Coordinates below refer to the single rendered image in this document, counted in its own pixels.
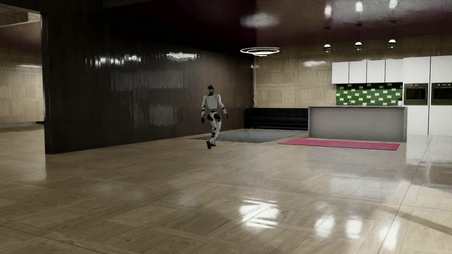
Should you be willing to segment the red floor rug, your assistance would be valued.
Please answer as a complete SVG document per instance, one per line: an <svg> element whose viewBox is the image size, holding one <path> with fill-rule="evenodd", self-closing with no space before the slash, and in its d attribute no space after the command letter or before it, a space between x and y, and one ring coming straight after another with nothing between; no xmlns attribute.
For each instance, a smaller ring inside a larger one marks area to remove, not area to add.
<svg viewBox="0 0 452 254"><path fill-rule="evenodd" d="M312 147L337 147L368 150L396 151L399 143L363 142L363 141L336 141L317 139L293 139L280 142L280 145L312 146Z"/></svg>

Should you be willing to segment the green tile backsplash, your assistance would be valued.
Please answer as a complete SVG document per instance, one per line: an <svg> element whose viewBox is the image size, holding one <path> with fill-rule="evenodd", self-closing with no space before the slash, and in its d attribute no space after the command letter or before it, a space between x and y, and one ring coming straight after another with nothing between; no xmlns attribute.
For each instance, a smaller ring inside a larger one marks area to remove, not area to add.
<svg viewBox="0 0 452 254"><path fill-rule="evenodd" d="M336 105L397 106L403 83L337 84Z"/></svg>

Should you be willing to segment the grey kitchen island counter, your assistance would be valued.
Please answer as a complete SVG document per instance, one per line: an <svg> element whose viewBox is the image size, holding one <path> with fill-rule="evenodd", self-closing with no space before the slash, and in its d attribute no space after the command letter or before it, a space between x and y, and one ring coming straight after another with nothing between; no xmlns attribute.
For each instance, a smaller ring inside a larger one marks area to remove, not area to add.
<svg viewBox="0 0 452 254"><path fill-rule="evenodd" d="M308 108L310 138L389 141L407 140L408 109L403 106L314 106Z"/></svg>

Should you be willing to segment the white wall cabinet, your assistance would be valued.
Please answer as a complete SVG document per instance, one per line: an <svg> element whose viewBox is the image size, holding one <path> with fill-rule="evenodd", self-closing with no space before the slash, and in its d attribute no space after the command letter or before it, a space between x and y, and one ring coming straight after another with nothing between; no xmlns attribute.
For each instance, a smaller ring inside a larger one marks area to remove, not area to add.
<svg viewBox="0 0 452 254"><path fill-rule="evenodd" d="M332 84L347 84L349 82L349 62L332 63Z"/></svg>
<svg viewBox="0 0 452 254"><path fill-rule="evenodd" d="M388 59L385 61L385 83L403 82L403 59Z"/></svg>
<svg viewBox="0 0 452 254"><path fill-rule="evenodd" d="M370 84L385 83L386 61L367 61L366 82Z"/></svg>
<svg viewBox="0 0 452 254"><path fill-rule="evenodd" d="M349 62L349 84L364 84L367 81L367 61Z"/></svg>

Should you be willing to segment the white right robot leg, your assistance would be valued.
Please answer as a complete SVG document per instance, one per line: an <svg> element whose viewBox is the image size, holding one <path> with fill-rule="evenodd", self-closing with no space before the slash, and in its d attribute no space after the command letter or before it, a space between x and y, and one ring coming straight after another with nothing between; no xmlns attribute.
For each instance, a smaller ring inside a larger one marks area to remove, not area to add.
<svg viewBox="0 0 452 254"><path fill-rule="evenodd" d="M211 112L207 116L207 119L208 119L208 121L210 122L210 124L212 126L211 138L206 142L208 149L211 149L212 147L216 146L215 145L215 138L216 138L216 134L217 134L217 118L216 118L216 115L217 115L216 112Z"/></svg>

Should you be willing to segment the black built-in oven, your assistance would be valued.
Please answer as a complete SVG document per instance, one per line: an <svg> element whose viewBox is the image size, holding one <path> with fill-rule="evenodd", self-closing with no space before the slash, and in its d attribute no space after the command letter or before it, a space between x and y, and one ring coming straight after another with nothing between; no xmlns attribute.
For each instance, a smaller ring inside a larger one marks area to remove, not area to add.
<svg viewBox="0 0 452 254"><path fill-rule="evenodd" d="M430 105L452 106L452 83L432 83Z"/></svg>
<svg viewBox="0 0 452 254"><path fill-rule="evenodd" d="M404 83L403 104L428 106L428 83Z"/></svg>

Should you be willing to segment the grey floor rug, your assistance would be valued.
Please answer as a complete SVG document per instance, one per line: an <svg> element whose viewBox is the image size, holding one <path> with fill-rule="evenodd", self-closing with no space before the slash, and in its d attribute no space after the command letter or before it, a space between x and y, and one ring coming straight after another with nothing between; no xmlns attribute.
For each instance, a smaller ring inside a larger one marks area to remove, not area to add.
<svg viewBox="0 0 452 254"><path fill-rule="evenodd" d="M291 136L308 133L300 130L276 130L276 129L250 129L235 132L221 132L216 141L264 143L280 140Z"/></svg>

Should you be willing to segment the white tall cabinet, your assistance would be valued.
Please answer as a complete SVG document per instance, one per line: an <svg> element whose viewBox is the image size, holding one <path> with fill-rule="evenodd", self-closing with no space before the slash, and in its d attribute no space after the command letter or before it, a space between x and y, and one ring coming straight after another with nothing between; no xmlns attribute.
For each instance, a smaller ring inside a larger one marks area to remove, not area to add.
<svg viewBox="0 0 452 254"><path fill-rule="evenodd" d="M404 83L428 83L430 86L431 57L408 57L403 63ZM407 133L410 135L428 135L428 106L404 105L407 108Z"/></svg>
<svg viewBox="0 0 452 254"><path fill-rule="evenodd" d="M433 56L430 62L430 86L432 83L452 83L452 55ZM428 134L452 136L452 106L430 105L429 96Z"/></svg>

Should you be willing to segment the black tufted sofa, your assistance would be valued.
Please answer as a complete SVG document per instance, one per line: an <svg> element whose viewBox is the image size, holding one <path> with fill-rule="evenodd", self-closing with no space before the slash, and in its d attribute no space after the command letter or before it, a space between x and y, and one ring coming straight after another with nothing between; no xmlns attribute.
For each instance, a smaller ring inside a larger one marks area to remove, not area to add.
<svg viewBox="0 0 452 254"><path fill-rule="evenodd" d="M245 111L245 128L308 130L308 108L254 107Z"/></svg>

